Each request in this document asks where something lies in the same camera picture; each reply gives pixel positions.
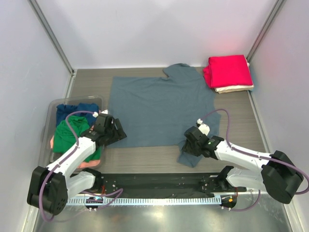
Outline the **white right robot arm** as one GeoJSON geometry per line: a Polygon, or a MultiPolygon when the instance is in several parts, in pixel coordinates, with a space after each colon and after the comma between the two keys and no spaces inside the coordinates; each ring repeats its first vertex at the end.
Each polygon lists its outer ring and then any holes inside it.
{"type": "Polygon", "coordinates": [[[275,151],[260,153],[229,143],[218,136],[208,137],[208,126],[191,127],[185,133],[183,151],[233,163],[218,175],[218,187],[229,191],[246,187],[267,192],[276,201],[289,204],[304,180],[304,174],[288,156],[275,151]]]}

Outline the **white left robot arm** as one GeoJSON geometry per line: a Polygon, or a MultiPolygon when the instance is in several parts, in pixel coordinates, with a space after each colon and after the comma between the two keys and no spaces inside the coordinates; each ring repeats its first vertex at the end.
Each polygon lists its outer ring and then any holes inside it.
{"type": "Polygon", "coordinates": [[[58,215],[69,198],[83,192],[98,193],[103,186],[101,173],[78,166],[99,148],[127,137],[119,119],[100,114],[92,129],[87,129],[76,143],[53,163],[37,166],[31,176],[27,203],[53,216],[58,215]]]}

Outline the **grey blue t shirt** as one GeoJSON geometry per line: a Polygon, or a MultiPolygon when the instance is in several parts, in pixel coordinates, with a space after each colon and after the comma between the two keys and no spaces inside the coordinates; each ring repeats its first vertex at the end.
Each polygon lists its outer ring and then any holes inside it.
{"type": "Polygon", "coordinates": [[[108,108],[127,137],[111,148],[150,147],[185,143],[184,133],[199,118],[219,134],[220,114],[214,92],[194,67],[179,63],[163,69],[164,77],[120,77],[112,81],[108,108]]]}

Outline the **clear plastic storage bin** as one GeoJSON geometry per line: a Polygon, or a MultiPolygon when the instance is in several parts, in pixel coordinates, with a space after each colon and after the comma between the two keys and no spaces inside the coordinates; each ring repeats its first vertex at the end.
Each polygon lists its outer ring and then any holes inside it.
{"type": "MultiPolygon", "coordinates": [[[[41,147],[41,161],[40,163],[49,164],[60,158],[62,153],[55,153],[50,147],[50,140],[54,136],[56,131],[56,111],[59,104],[78,105],[79,103],[95,103],[99,106],[99,112],[105,109],[104,100],[101,96],[85,96],[85,97],[73,97],[54,100],[50,103],[47,113],[47,119],[44,129],[43,142],[41,147]]],[[[92,113],[90,111],[76,111],[76,113],[92,113]]]]}

